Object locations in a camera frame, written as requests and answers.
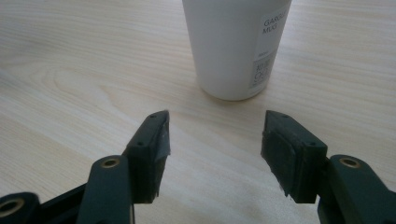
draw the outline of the table surface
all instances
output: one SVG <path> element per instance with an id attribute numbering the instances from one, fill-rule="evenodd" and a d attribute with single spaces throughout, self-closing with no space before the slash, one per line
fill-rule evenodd
<path id="1" fill-rule="evenodd" d="M 268 109 L 368 162 L 396 190 L 396 2 L 293 0 L 267 88 L 197 85 L 181 0 L 0 0 L 0 195 L 45 202 L 170 111 L 160 197 L 137 223 L 319 223 L 261 158 Z"/>

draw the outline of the product label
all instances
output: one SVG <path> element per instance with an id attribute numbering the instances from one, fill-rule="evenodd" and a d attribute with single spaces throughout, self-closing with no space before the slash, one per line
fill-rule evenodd
<path id="1" fill-rule="evenodd" d="M 268 80 L 279 46 L 280 37 L 288 17 L 288 2 L 275 12 L 266 14 L 260 23 L 257 45 L 254 54 L 253 71 L 251 74 L 250 91 L 260 91 Z"/>

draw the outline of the black plastic part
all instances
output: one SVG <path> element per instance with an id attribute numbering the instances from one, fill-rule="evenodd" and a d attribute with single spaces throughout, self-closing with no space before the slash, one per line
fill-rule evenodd
<path id="1" fill-rule="evenodd" d="M 41 221 L 46 224 L 76 223 L 85 184 L 41 204 Z"/>
<path id="2" fill-rule="evenodd" d="M 314 203 L 327 146 L 292 117 L 267 111 L 262 133 L 262 157 L 285 195 L 296 203 Z"/>
<path id="3" fill-rule="evenodd" d="M 38 197 L 30 192 L 9 194 L 0 199 L 0 223 L 35 224 L 39 221 Z"/>
<path id="4" fill-rule="evenodd" d="M 346 223 L 396 223 L 396 194 L 366 162 L 335 155 L 327 173 Z"/>
<path id="5" fill-rule="evenodd" d="M 330 205 L 320 198 L 318 204 L 318 216 L 320 224 L 345 224 L 344 217 L 341 213 L 340 207 L 337 205 Z"/>
<path id="6" fill-rule="evenodd" d="M 128 158 L 134 203 L 152 203 L 160 191 L 168 155 L 169 112 L 149 115 L 122 153 Z"/>
<path id="7" fill-rule="evenodd" d="M 77 224 L 129 224 L 133 218 L 128 160 L 109 156 L 96 161 L 79 208 Z"/>

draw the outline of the white cylindrical container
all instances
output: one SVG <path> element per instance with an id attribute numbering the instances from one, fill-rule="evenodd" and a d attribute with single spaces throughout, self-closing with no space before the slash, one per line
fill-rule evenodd
<path id="1" fill-rule="evenodd" d="M 290 0 L 183 0 L 199 85 L 229 101 L 262 91 Z"/>

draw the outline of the light wood grain surface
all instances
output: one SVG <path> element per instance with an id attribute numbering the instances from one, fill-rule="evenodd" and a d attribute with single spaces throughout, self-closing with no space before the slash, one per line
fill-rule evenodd
<path id="1" fill-rule="evenodd" d="M 289 114 L 396 190 L 396 2 L 293 0 L 265 91 L 197 85 L 181 0 L 0 0 L 0 196 L 45 202 L 170 111 L 160 197 L 137 223 L 318 223 L 260 156 L 264 113 Z"/>

